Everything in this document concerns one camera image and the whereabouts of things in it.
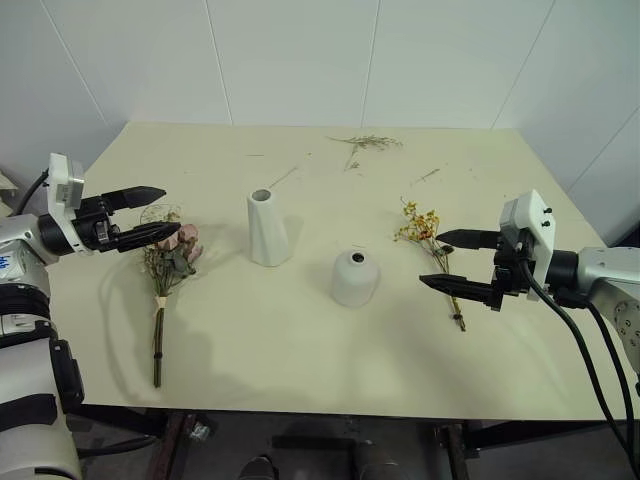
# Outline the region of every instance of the black cable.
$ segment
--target black cable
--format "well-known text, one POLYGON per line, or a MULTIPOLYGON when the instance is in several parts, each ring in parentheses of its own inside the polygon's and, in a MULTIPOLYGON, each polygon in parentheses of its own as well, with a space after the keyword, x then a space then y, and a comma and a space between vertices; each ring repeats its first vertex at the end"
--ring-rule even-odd
POLYGON ((620 362, 620 357, 618 356, 618 352, 616 347, 613 345, 613 340, 611 340, 611 334, 607 329, 607 325, 598 312, 598 309, 591 302, 587 302, 587 308, 593 315, 596 323, 598 324, 598 328, 600 328, 600 332, 602 333, 602 338, 604 339, 604 343, 607 346, 607 350, 609 350, 609 355, 611 356, 611 361, 613 362, 613 366, 616 370, 616 375, 618 376, 618 382, 620 382, 620 389, 622 390, 622 399, 624 400, 624 411, 627 417, 626 419, 626 427, 627 427, 627 450, 628 454, 633 459, 635 456, 634 453, 634 417, 633 417, 633 404, 631 403, 631 391, 629 389, 629 384, 627 383, 627 377, 624 374, 624 370, 622 369, 622 363, 620 362))
POLYGON ((567 312, 565 312, 562 308, 560 308, 553 301, 553 299, 549 295, 547 295, 547 293, 542 289, 540 284, 533 278, 533 275, 531 275, 531 271, 529 270, 529 261, 527 259, 523 259, 520 261, 520 271, 522 272, 522 275, 527 280, 527 283, 533 289, 533 291, 536 292, 536 294, 542 299, 542 301, 546 303, 549 306, 549 308, 551 308, 564 321, 567 327, 569 327, 569 330, 571 330, 571 333, 573 334, 573 338, 578 344, 578 349, 580 350, 582 359, 584 360, 584 365, 587 368, 587 373, 589 374, 589 380, 591 380, 591 385, 593 387, 593 391, 596 394, 596 398, 598 399, 598 404, 600 405, 600 409, 602 410, 602 413, 604 414, 604 417, 606 418, 607 423, 609 424, 609 427, 611 427, 613 434, 615 435, 616 439, 618 440, 618 442, 624 449, 625 453, 627 454, 627 458, 629 460, 629 465, 631 467, 631 470, 633 471, 633 475, 635 476, 636 479, 640 479, 640 473, 638 472, 638 468, 635 465, 633 456, 629 455, 629 448, 627 446, 627 443, 622 437, 620 430, 618 430, 616 422, 613 419, 613 416, 611 415, 611 411, 609 410, 609 406, 607 405, 607 401, 604 398, 604 394, 602 393, 602 388, 600 387, 600 382, 598 381, 598 374, 596 373, 596 369, 593 365, 593 360, 591 360, 589 349, 587 348, 587 344, 585 343, 582 333, 580 333, 580 330, 578 329, 578 326, 567 314, 567 312))
POLYGON ((126 440, 113 445, 100 448, 78 448, 78 458, 98 457, 102 455, 115 455, 117 453, 131 452, 148 447, 157 440, 156 437, 140 437, 126 440))
POLYGON ((33 196, 37 188, 44 183, 44 181, 47 179, 48 176, 49 176, 49 169, 46 169, 44 172, 40 174, 38 179, 31 184, 29 189, 25 192, 24 196, 20 200, 20 203, 18 203, 18 206, 15 208, 13 213, 9 215, 10 217, 15 217, 16 215, 22 215, 22 213, 24 212, 24 208, 27 206, 27 203, 29 203, 29 200, 31 199, 31 197, 33 196))

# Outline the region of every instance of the tall white vase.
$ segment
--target tall white vase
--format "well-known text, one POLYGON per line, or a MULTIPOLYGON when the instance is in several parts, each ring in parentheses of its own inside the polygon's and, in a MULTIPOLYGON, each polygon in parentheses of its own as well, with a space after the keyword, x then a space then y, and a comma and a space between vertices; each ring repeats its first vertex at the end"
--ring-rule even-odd
POLYGON ((271 190, 256 190, 247 198, 251 260, 275 267, 289 258, 289 239, 271 190))

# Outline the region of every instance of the beige tabletop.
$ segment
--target beige tabletop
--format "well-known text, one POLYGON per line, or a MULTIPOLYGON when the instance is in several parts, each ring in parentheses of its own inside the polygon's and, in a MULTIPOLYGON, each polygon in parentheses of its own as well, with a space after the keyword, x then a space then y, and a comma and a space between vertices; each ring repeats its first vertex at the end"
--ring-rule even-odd
MULTIPOLYGON (((183 221, 200 228, 206 251, 198 273, 169 298, 160 389, 151 384, 154 301, 141 253, 74 255, 51 267, 53 319, 80 364, 86 402, 602 418, 569 330, 542 302, 506 297, 496 313, 462 300, 462 333, 446 297, 418 281, 437 273, 432 259, 393 241, 403 225, 401 198, 435 208, 440 231, 495 230, 504 202, 536 188, 553 207, 557 249, 601 245, 517 132, 134 123, 87 172, 85 196, 136 185, 166 189, 160 202, 180 205, 183 221), (359 168, 345 171, 350 146, 328 137, 369 133, 403 147, 359 152, 359 168), (293 256, 265 268, 247 255, 246 196, 287 173, 273 190, 293 256), (354 247, 374 257, 382 275, 359 309, 328 294, 335 257, 354 247)), ((128 210, 114 219, 131 228, 139 216, 139 209, 128 210)), ((487 282, 492 253, 456 250, 451 264, 453 273, 487 282)), ((596 325, 584 312, 571 314, 614 415, 623 417, 596 325)), ((623 363, 633 382, 626 357, 623 363)))

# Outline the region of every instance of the floor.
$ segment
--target floor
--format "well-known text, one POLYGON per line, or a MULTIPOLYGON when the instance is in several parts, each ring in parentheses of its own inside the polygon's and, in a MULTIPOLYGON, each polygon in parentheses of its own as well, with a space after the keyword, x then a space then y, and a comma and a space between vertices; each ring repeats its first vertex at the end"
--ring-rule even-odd
MULTIPOLYGON (((190 442, 179 452, 172 480, 234 480, 247 460, 260 453, 272 457, 281 480, 350 480, 346 451, 277 448, 273 437, 285 434, 372 440, 403 466, 408 479, 451 479, 446 453, 427 422, 251 413, 215 413, 208 420, 215 431, 205 442, 190 442)), ((131 438, 97 424, 72 426, 84 430, 74 433, 80 447, 131 438)), ((154 448, 84 460, 85 480, 145 479, 154 448)), ((472 480, 631 478, 624 455, 606 429, 485 450, 479 458, 468 460, 467 466, 472 480)))

